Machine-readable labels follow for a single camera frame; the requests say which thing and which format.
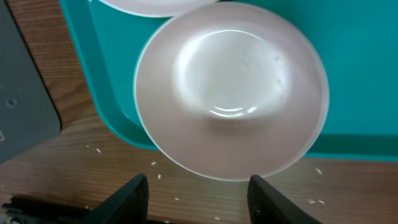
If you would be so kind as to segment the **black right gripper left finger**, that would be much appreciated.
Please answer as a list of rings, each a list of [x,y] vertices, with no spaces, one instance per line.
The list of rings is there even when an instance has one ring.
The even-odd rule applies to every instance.
[[[2,205],[11,223],[146,223],[149,203],[147,177],[139,174],[96,208],[79,208],[14,196]]]

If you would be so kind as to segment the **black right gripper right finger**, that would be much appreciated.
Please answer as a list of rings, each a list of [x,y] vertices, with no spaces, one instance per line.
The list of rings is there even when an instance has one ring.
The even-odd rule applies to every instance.
[[[259,175],[251,176],[247,199],[252,224],[321,224]]]

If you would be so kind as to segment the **small pink bowl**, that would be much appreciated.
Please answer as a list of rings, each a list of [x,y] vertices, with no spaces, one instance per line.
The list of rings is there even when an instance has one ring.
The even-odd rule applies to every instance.
[[[134,101],[171,161],[216,180],[267,177],[298,161],[325,124],[319,55],[289,21],[220,2],[175,16],[144,46]]]

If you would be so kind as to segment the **large white plate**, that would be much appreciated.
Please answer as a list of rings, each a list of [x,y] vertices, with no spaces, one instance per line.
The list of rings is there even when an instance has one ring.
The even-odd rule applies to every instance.
[[[218,0],[99,0],[118,11],[141,17],[173,17]]]

